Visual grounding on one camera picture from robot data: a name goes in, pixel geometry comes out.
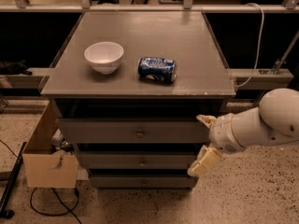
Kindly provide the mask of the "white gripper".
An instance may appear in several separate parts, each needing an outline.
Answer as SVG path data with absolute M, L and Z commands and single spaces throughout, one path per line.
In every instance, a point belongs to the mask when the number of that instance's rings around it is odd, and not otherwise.
M 245 150 L 236 140 L 232 128 L 233 114 L 229 113 L 218 118 L 209 115 L 197 115 L 196 119 L 209 129 L 209 141 L 212 145 L 203 145 L 196 160 L 187 170 L 192 177 L 199 177 L 214 168 L 221 160 L 222 153 L 234 154 Z

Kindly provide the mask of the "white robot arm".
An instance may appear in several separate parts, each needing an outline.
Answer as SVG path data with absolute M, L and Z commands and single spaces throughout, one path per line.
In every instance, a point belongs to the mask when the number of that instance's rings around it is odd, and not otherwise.
M 256 145 L 279 146 L 299 140 L 299 91 L 275 89 L 257 107 L 237 114 L 198 115 L 208 127 L 209 145 L 203 145 L 187 173 L 199 177 L 215 167 L 224 154 L 235 154 Z

